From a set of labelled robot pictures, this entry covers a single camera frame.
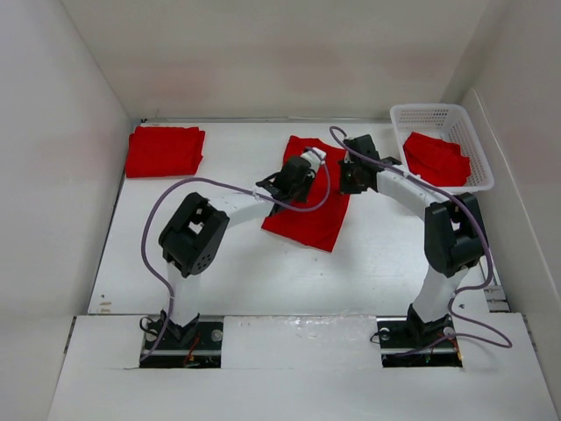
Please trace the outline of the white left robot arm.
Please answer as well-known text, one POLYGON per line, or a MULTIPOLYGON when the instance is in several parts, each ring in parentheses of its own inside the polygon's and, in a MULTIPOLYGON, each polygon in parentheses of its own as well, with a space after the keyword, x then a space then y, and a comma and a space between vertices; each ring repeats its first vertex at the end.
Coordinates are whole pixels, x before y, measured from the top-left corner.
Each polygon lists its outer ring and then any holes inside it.
POLYGON ((165 328, 172 345, 183 348, 195 339, 201 274, 216 258, 226 231, 254 219, 295 211, 297 203, 307 201, 318 171, 327 168, 325 157, 317 148, 293 155, 279 172, 257 182, 256 191, 236 189, 213 199, 194 192, 184 198, 159 237, 173 291, 165 328))

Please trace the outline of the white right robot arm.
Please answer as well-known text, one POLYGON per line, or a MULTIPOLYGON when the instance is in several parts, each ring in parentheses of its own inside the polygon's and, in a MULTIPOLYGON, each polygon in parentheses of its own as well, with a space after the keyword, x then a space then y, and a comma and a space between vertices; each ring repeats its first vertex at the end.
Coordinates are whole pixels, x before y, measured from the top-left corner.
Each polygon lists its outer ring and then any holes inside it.
POLYGON ((341 193, 370 189, 394 199, 423 222, 428 270, 400 327, 406 346, 421 348, 445 339, 460 283, 482 257, 492 260, 477 198, 471 193, 454 196, 407 174, 398 161, 382 160, 369 135, 336 142, 345 150, 338 162, 341 193))

